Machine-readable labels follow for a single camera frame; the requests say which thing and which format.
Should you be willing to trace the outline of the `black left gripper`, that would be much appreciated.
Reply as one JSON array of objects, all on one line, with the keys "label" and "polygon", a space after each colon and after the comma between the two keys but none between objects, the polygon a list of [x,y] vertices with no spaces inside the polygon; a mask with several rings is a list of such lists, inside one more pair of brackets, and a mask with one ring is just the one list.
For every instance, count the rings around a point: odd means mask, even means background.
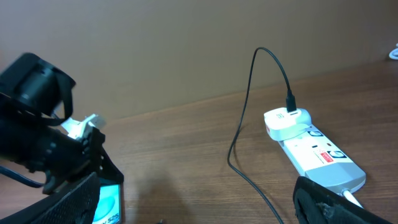
[{"label": "black left gripper", "polygon": [[97,173],[101,185],[119,185],[123,173],[103,148],[105,135],[92,128],[87,137],[72,139],[45,124],[24,119],[1,118],[1,158],[43,172],[45,182],[36,182],[7,167],[1,174],[50,195],[61,185]]}]

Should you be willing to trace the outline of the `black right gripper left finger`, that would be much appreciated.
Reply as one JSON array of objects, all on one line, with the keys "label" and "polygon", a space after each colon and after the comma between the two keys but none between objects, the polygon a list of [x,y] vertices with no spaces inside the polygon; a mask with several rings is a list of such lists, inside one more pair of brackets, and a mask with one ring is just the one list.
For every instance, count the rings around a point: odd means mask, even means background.
[{"label": "black right gripper left finger", "polygon": [[61,191],[1,219],[1,224],[91,224],[100,197],[100,179],[93,172]]}]

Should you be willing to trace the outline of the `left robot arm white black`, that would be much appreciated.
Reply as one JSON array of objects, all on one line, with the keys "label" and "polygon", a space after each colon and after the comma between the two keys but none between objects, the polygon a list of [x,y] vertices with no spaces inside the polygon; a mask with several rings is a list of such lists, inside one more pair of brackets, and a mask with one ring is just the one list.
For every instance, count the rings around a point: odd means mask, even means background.
[{"label": "left robot arm white black", "polygon": [[1,158],[43,172],[45,182],[33,186],[47,195],[91,173],[103,185],[124,181],[103,147],[104,119],[72,118],[75,84],[33,53],[22,54],[1,74]]}]

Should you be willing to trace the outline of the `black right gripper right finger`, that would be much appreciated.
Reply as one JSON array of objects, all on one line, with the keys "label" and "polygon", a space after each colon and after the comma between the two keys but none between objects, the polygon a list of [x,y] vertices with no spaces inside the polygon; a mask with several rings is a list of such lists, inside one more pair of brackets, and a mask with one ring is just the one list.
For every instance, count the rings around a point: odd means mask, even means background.
[{"label": "black right gripper right finger", "polygon": [[300,224],[392,224],[302,176],[293,203]]}]

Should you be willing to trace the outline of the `blue screen smartphone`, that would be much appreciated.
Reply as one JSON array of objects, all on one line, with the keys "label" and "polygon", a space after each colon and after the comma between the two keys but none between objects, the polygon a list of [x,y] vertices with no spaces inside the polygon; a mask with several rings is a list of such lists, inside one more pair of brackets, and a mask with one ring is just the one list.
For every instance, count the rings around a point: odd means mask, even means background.
[{"label": "blue screen smartphone", "polygon": [[101,186],[93,224],[120,224],[121,221],[121,186]]}]

